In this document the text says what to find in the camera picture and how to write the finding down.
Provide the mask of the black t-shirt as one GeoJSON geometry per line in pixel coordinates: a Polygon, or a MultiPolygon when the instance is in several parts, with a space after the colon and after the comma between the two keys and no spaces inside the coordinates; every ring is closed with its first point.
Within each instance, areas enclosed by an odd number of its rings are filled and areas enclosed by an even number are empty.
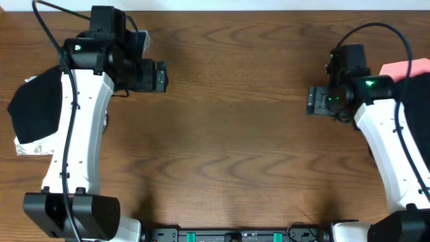
{"type": "Polygon", "coordinates": [[[58,130],[62,106],[60,78],[59,66],[55,66],[17,89],[7,111],[19,143],[32,143],[58,130]]]}

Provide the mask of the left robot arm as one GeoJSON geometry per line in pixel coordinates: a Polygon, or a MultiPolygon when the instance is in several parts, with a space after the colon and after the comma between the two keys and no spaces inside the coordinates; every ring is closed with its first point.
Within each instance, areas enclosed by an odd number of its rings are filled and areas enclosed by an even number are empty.
{"type": "Polygon", "coordinates": [[[93,6],[89,29],[57,46],[62,106],[57,146],[38,193],[27,193],[26,215],[49,237],[65,241],[144,241],[139,220],[123,216],[117,198],[102,196],[99,154],[114,92],[167,90],[167,65],[143,57],[147,31],[132,18],[93,6]]]}

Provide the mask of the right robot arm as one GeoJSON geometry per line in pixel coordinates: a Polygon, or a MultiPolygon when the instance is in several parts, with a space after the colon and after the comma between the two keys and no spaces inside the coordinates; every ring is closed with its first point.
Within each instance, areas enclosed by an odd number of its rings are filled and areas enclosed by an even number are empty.
{"type": "Polygon", "coordinates": [[[368,143],[384,185],[388,216],[370,224],[331,222],[321,241],[429,240],[429,61],[366,64],[361,44],[332,49],[329,84],[311,87],[306,112],[351,123],[368,143]]]}

